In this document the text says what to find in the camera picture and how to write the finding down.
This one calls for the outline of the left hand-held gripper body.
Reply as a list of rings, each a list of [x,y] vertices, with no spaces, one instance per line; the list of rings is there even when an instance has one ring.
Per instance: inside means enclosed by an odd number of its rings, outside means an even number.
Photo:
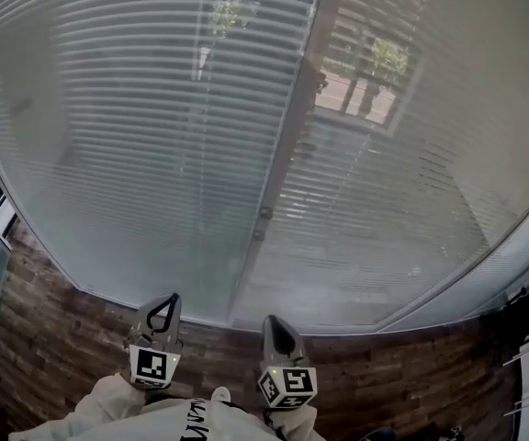
[[[126,380],[144,390],[166,390],[172,382],[181,359],[183,344],[162,342],[128,341],[125,348],[129,355]]]

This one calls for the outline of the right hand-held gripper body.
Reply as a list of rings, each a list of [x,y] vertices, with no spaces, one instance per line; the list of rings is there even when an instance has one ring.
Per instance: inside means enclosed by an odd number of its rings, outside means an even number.
[[[264,359],[257,388],[269,409],[297,409],[318,394],[317,371],[306,356]]]

